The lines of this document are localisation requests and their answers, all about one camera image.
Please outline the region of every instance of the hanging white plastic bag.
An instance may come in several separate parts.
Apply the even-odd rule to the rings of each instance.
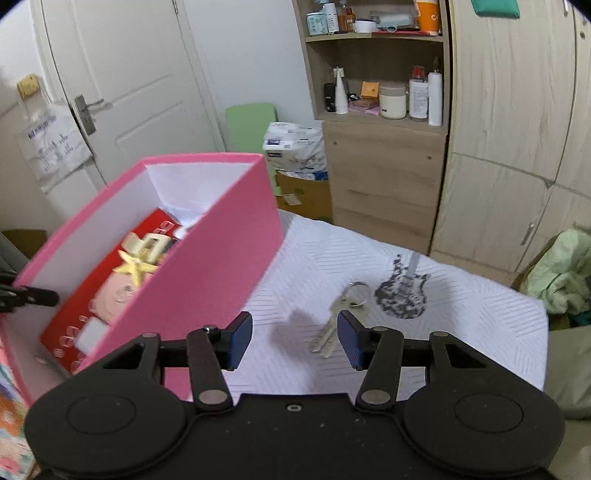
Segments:
[[[46,111],[15,138],[44,193],[92,155],[70,108],[60,103],[48,105]]]
[[[273,122],[262,147],[267,161],[277,170],[297,173],[326,171],[322,128]]]

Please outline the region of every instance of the shelf board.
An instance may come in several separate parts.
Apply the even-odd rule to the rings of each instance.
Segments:
[[[331,122],[347,122],[375,125],[392,125],[394,127],[408,128],[409,130],[419,130],[421,132],[432,132],[440,135],[446,134],[443,127],[431,127],[427,121],[417,122],[408,115],[400,120],[384,118],[381,115],[370,115],[369,113],[349,112],[343,115],[338,113],[319,112],[318,120],[329,120]]]
[[[306,37],[306,43],[328,40],[347,40],[348,38],[402,38],[403,40],[423,40],[440,43],[443,42],[443,37],[440,35],[404,35],[399,33],[335,33],[333,35],[316,35],[314,37]]]

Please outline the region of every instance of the textured white fabric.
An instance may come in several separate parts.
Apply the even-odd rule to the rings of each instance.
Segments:
[[[366,282],[373,293],[392,274],[394,258],[401,254],[408,265],[411,251],[283,211],[281,221],[285,241],[244,307],[254,320],[252,341],[240,367],[224,372],[228,386],[235,400],[241,393],[347,392],[354,397],[365,373],[351,368],[340,345],[324,359],[311,353],[309,344],[350,282]],[[372,297],[367,326],[393,327],[416,339],[428,339],[435,330],[449,332],[543,388],[548,320],[541,301],[421,257],[417,274],[425,273],[430,278],[422,316],[389,316]],[[424,368],[404,368],[398,399],[424,383]]]

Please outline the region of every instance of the door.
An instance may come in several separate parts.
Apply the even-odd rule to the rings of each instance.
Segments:
[[[572,13],[561,0],[519,0],[519,20],[478,17],[470,0],[450,4],[452,151],[554,180],[573,103]]]
[[[88,141],[108,183],[143,157],[222,148],[171,0],[43,0],[43,12],[68,101],[95,104]]]
[[[542,214],[547,191],[538,177],[453,154],[433,249],[514,272]]]
[[[519,265],[519,271],[528,268],[550,246],[556,235],[575,226],[591,231],[591,200],[554,185],[550,190],[550,200],[544,215]]]
[[[577,11],[575,19],[577,79],[573,117],[556,183],[591,196],[591,30]]]
[[[428,253],[446,136],[390,125],[323,125],[335,224]]]

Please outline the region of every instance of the key ring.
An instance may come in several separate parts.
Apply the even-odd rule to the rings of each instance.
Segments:
[[[367,298],[364,301],[360,301],[359,303],[355,303],[354,301],[352,301],[351,303],[349,303],[349,307],[352,308],[352,309],[360,309],[371,298],[371,288],[369,287],[369,285],[367,285],[367,283],[362,282],[362,281],[354,281],[354,282],[351,282],[349,285],[347,285],[345,287],[345,289],[343,290],[343,293],[341,294],[342,300],[343,301],[347,300],[347,292],[349,290],[351,290],[353,287],[357,287],[357,286],[361,286],[361,287],[367,288],[367,290],[368,290],[368,296],[367,296]]]

